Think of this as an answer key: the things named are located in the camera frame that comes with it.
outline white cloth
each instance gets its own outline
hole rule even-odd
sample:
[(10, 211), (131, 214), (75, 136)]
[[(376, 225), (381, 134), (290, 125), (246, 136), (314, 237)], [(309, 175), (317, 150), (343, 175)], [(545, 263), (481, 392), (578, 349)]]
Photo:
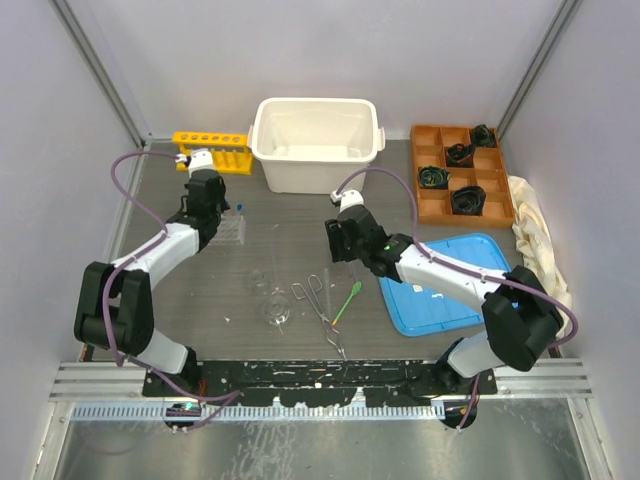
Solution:
[[(524, 257), (524, 266), (536, 274), (549, 295), (571, 308), (571, 294), (567, 292), (567, 284), (556, 267), (551, 237), (535, 190), (524, 178), (513, 176), (509, 177), (509, 189), (516, 211), (516, 221), (513, 224), (516, 250)], [(564, 325), (556, 338), (564, 336), (569, 321), (563, 312), (560, 315)]]

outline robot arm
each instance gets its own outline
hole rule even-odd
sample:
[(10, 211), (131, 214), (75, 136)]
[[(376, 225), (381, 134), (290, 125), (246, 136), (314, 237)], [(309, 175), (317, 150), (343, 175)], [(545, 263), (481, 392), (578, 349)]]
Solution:
[(530, 270), (490, 270), (431, 251), (481, 277), (473, 278), (427, 258), (408, 235), (387, 235), (365, 208), (359, 192), (334, 193), (331, 199), (340, 207), (337, 218), (325, 222), (333, 262), (361, 260), (376, 276), (432, 288), (484, 316), (485, 332), (457, 340), (440, 358), (444, 383), (455, 384), (505, 364), (528, 371), (562, 326), (556, 308), (547, 302), (482, 280), (485, 276), (504, 277), (544, 291)]
[(189, 175), (185, 184), (187, 195), (182, 197), (180, 210), (167, 220), (162, 243), (146, 254), (141, 253), (164, 232), (113, 263), (93, 262), (86, 268), (74, 334), (81, 342), (109, 348), (102, 294), (107, 278), (133, 256), (135, 261), (118, 274), (109, 292), (110, 298), (120, 297), (119, 306), (109, 307), (118, 350), (193, 385), (199, 379), (196, 354), (155, 328), (151, 297), (155, 286), (169, 272), (207, 246), (217, 232), (222, 212), (229, 208), (224, 181), (213, 169), (209, 151), (193, 152)]

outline blue lid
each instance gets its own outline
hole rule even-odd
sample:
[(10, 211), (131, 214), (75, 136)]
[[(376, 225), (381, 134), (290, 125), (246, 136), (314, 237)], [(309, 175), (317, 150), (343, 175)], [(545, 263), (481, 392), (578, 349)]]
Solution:
[[(449, 238), (426, 246), (458, 260), (499, 270), (511, 270), (500, 247), (482, 233)], [(407, 337), (447, 332), (483, 323), (482, 315), (429, 288), (380, 279), (391, 321)]]

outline coiled black cable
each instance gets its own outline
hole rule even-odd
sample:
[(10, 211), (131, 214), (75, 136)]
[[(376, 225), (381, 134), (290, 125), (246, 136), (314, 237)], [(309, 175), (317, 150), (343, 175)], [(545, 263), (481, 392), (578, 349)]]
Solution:
[(478, 147), (495, 148), (496, 136), (486, 125), (478, 125), (471, 130), (471, 143)]
[(446, 190), (449, 187), (451, 174), (440, 167), (422, 167), (418, 170), (420, 188)]
[(447, 148), (447, 166), (449, 167), (473, 167), (473, 154), (476, 151), (475, 145), (463, 145), (456, 143)]
[(451, 209), (456, 215), (482, 215), (487, 194), (477, 185), (461, 188), (451, 194)]

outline yellow test tube rack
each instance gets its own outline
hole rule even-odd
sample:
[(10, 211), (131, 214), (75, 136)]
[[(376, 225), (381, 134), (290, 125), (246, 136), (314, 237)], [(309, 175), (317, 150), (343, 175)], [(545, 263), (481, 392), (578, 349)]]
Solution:
[[(251, 175), (253, 154), (247, 146), (247, 135), (176, 132), (173, 134), (172, 141), (178, 145), (180, 152), (185, 155), (191, 155), (192, 150), (210, 147), (213, 164), (220, 173)], [(187, 172), (188, 168), (184, 163), (177, 163), (176, 170)]]

